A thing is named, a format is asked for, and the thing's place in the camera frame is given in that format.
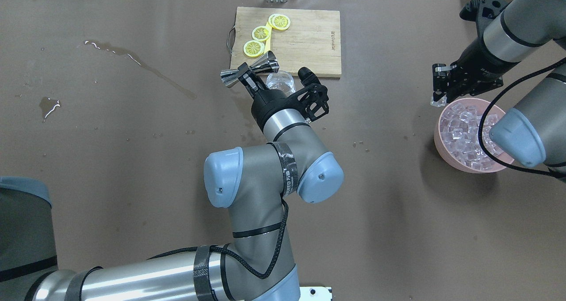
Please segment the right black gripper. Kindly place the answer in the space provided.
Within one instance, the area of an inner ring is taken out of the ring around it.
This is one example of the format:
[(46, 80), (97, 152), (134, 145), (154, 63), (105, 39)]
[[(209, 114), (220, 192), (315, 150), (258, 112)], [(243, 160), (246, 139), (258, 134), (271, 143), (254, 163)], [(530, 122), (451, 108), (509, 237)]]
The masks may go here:
[(433, 64), (433, 96), (435, 100), (447, 96), (447, 103), (451, 103), (464, 95), (476, 96), (487, 93), (503, 86), (503, 74), (502, 62)]

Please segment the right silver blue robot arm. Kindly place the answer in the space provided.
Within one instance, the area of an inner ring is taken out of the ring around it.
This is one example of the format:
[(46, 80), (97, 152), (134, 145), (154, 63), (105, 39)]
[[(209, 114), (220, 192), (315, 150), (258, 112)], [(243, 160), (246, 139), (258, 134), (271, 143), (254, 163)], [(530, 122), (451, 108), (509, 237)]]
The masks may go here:
[(477, 37), (451, 64), (433, 64), (432, 101), (455, 101), (501, 89), (487, 106), (480, 126), (498, 100), (517, 85), (544, 75), (490, 129), (489, 137), (515, 160), (498, 164), (565, 181), (565, 59), (503, 85), (503, 76), (537, 49), (554, 41), (565, 48), (565, 0), (468, 0), (459, 16), (476, 24)]

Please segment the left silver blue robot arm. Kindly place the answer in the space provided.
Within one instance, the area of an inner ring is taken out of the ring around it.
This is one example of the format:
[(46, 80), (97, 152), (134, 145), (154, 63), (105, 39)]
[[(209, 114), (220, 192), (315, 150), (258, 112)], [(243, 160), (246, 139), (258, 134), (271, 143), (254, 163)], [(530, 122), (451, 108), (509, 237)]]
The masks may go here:
[(283, 201), (342, 186), (312, 127), (328, 89), (303, 67), (287, 95), (252, 69), (99, 128), (96, 106), (46, 126), (2, 111), (1, 299), (299, 299)]

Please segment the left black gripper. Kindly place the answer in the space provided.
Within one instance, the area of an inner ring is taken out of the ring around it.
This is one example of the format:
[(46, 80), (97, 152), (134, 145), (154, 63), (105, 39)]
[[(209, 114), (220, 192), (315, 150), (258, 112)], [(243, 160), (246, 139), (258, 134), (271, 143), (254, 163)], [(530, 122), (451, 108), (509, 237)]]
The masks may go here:
[(285, 109), (296, 110), (303, 118), (310, 117), (305, 104), (299, 101), (297, 94), (287, 96), (281, 90), (269, 89), (247, 63), (242, 63), (238, 67), (237, 78), (253, 99), (251, 113), (260, 129), (265, 127), (268, 119), (275, 113)]

